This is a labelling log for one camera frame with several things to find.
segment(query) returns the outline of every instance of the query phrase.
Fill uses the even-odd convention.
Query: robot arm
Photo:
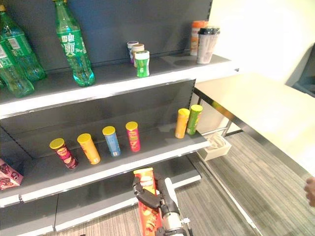
[[[193,236],[189,227],[190,220],[188,218],[180,219],[180,211],[171,180],[169,178],[164,179],[158,173],[154,173],[154,176],[159,195],[156,196],[143,189],[138,177],[135,177],[132,188],[140,202],[155,210],[160,208],[163,227],[157,229],[156,236],[187,236],[182,223],[187,224],[190,236]]]

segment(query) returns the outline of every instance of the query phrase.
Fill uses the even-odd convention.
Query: blue chip can
[[[110,154],[113,157],[119,156],[121,153],[115,131],[116,131],[115,127],[113,126],[107,126],[103,128],[103,131],[102,131],[103,135],[105,136],[108,148],[110,150]]]

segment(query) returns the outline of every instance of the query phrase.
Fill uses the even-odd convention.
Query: pink snack package
[[[20,186],[22,179],[23,175],[16,172],[2,159],[0,159],[0,190]]]

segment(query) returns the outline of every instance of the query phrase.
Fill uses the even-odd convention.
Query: store shelf
[[[96,83],[87,88],[77,86],[71,71],[52,73],[48,78],[36,82],[35,92],[25,98],[17,99],[7,89],[2,89],[0,119],[161,86],[187,78],[195,79],[200,74],[207,75],[207,79],[210,79],[208,75],[213,78],[227,76],[236,68],[228,59],[216,55],[207,65],[198,65],[195,61],[196,57],[187,54],[153,58],[150,59],[150,77],[141,79],[135,76],[136,70],[130,63],[98,66],[93,68]]]
[[[1,236],[37,236],[54,230],[58,196],[0,209]]]
[[[201,179],[186,156],[155,164],[153,169],[164,177],[170,177],[174,188]],[[138,200],[131,189],[133,178],[129,172],[59,194],[56,231],[136,204]]]
[[[141,150],[133,153],[126,137],[119,138],[122,154],[111,157],[107,144],[96,144],[101,162],[90,165],[81,149],[72,150],[79,160],[74,170],[68,170],[57,155],[50,155],[24,162],[22,185],[0,194],[0,207],[14,203],[11,199],[19,195],[24,202],[33,201],[89,184],[101,179],[125,173],[152,163],[194,152],[209,144],[199,133],[174,137],[175,124],[161,126],[140,133]]]

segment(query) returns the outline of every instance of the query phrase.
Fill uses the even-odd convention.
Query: pink chip can
[[[129,139],[130,149],[133,152],[140,151],[140,139],[139,139],[139,132],[138,132],[138,124],[137,122],[130,121],[126,124],[126,130]]]

